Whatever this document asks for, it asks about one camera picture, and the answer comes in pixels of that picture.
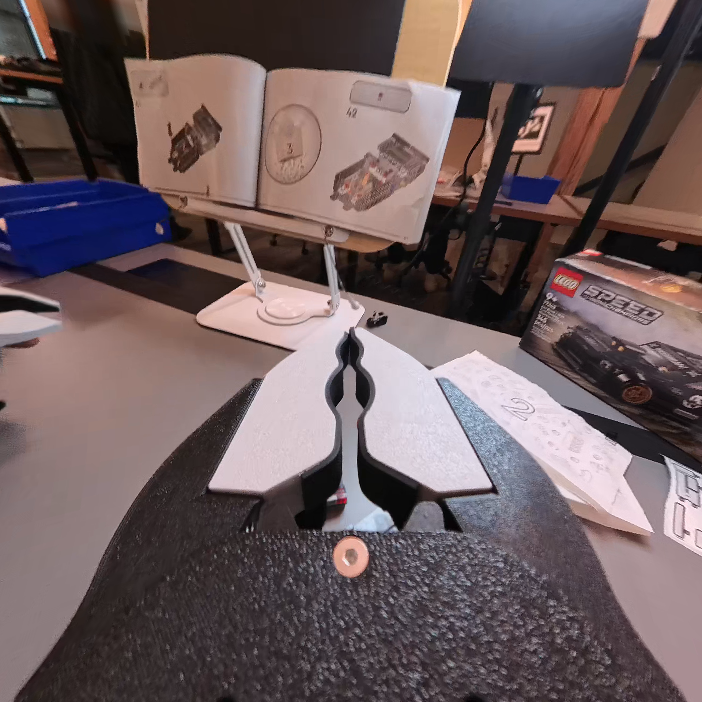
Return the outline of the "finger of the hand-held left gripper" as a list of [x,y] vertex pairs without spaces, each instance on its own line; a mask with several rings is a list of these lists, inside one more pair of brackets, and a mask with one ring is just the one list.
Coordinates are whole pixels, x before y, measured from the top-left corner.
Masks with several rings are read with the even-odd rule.
[[16,346],[62,329],[60,303],[15,288],[1,288],[1,347]]

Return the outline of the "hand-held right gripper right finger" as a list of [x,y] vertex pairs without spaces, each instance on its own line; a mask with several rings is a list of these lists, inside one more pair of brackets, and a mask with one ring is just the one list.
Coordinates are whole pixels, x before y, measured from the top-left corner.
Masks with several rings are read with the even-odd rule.
[[404,527],[417,504],[487,495],[494,483],[432,372],[365,329],[352,330],[357,473],[364,495]]

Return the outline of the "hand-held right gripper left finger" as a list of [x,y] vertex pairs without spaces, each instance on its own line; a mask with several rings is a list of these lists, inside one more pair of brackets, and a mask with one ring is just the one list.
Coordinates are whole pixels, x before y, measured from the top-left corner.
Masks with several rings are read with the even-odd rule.
[[259,383],[208,483],[215,494],[262,498],[291,514],[321,510],[343,475],[338,404],[348,330],[322,331]]

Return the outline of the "toy car set box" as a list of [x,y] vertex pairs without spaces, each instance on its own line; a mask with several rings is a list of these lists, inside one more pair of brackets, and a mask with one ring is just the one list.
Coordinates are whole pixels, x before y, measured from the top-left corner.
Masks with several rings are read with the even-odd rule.
[[557,258],[522,350],[701,461],[701,283],[586,249]]

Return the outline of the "large blue plastic bin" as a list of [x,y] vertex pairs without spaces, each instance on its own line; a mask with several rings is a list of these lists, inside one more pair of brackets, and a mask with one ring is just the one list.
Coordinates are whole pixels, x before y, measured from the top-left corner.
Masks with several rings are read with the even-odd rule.
[[1,263],[39,277],[170,239],[160,197],[74,200],[1,215]]

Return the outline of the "white numbered paper bag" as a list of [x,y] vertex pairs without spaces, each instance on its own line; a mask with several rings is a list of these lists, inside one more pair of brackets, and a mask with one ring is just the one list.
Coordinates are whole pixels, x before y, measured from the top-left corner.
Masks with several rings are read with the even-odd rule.
[[478,351],[436,367],[433,374],[504,429],[569,496],[600,513],[631,506],[624,479],[631,454],[547,391]]

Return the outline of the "white book stand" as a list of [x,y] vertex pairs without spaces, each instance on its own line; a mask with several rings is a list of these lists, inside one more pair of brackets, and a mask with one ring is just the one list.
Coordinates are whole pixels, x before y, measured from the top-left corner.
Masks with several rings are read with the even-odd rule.
[[[249,278],[196,315],[201,327],[249,338],[287,350],[297,350],[320,330],[348,331],[364,315],[364,307],[341,294],[335,245],[345,243],[348,230],[256,209],[218,204],[209,199],[161,191],[166,203],[179,211],[224,225]],[[308,291],[266,280],[250,250],[243,227],[296,239],[322,242],[329,290]]]

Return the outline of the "black pole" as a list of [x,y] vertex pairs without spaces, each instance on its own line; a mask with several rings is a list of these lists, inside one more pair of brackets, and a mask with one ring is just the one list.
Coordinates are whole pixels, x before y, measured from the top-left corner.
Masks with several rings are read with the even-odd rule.
[[676,1],[660,32],[645,39],[639,57],[653,65],[649,83],[597,184],[581,222],[569,236],[562,255],[584,250],[609,205],[666,91],[701,32],[701,2]]
[[542,92],[542,86],[516,83],[505,106],[503,125],[494,147],[478,202],[465,232],[461,256],[453,276],[449,306],[452,319],[462,319],[471,304],[472,277],[479,246],[488,231],[493,207],[511,158],[514,142]]

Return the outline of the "small blue bin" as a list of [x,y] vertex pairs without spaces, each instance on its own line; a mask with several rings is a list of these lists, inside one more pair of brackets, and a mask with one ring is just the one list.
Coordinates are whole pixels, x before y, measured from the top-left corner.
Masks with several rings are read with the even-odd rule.
[[505,173],[501,191],[504,198],[509,200],[548,205],[560,184],[561,180],[547,175],[534,178]]

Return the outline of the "white sticker sheet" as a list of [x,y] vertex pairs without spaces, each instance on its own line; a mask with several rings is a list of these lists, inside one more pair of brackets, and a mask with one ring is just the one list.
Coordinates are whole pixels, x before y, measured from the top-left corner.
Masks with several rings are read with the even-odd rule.
[[668,456],[663,460],[669,474],[664,534],[701,556],[701,474]]

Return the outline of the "open instruction booklet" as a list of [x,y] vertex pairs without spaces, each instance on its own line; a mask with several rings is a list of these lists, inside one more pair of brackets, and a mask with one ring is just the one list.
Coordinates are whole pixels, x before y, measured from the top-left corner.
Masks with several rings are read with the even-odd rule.
[[146,188],[420,239],[459,91],[228,55],[125,66]]

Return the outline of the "wooden background desk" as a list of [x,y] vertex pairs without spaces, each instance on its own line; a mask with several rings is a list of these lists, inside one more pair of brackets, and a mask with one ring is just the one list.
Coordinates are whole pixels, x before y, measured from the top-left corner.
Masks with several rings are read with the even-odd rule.
[[[493,206],[494,215],[506,215],[546,224],[576,227],[590,200],[553,195],[548,204],[509,200],[501,195]],[[701,245],[701,216],[610,202],[595,226],[596,230],[617,231],[664,241]]]

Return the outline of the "black panel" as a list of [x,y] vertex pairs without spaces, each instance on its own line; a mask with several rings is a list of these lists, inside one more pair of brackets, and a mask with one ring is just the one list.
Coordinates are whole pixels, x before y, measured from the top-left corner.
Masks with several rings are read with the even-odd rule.
[[404,1],[148,1],[152,59],[230,55],[268,71],[390,76]]
[[647,1],[473,1],[449,77],[619,87],[646,7]]

